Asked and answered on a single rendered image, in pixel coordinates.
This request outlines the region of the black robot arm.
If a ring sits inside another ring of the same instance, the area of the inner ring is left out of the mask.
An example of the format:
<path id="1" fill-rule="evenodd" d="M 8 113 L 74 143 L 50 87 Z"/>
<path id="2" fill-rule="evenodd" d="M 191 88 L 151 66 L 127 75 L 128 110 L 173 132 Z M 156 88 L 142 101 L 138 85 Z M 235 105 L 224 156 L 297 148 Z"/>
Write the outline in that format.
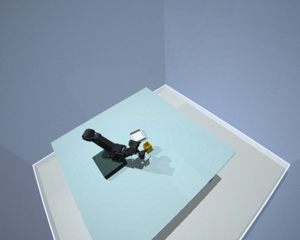
<path id="1" fill-rule="evenodd" d="M 130 141 L 131 147 L 127 148 L 127 146 L 113 143 L 107 138 L 103 137 L 100 133 L 95 132 L 93 129 L 86 129 L 82 134 L 82 139 L 89 142 L 94 142 L 101 148 L 107 151 L 109 158 L 112 161 L 116 161 L 117 159 L 126 158 L 134 155 L 136 151 L 138 151 L 139 143 L 137 141 Z"/>

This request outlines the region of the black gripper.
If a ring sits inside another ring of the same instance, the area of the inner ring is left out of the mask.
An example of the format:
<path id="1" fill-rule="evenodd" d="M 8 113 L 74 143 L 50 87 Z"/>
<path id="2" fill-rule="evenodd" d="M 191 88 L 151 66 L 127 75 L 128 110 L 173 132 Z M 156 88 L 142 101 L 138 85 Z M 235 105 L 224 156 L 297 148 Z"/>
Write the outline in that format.
<path id="1" fill-rule="evenodd" d="M 131 147 L 130 141 L 133 141 L 133 140 L 132 140 L 132 139 L 129 140 L 129 142 L 128 142 L 129 148 Z M 142 150 L 142 151 L 139 151 L 139 150 L 138 150 L 138 151 L 135 152 L 135 155 L 138 153 L 138 154 L 139 154 L 138 157 L 139 157 L 141 160 L 143 160 L 144 157 L 145 157 L 145 153 L 146 153 L 147 150 L 148 150 L 148 149 L 145 149 L 145 150 Z"/>

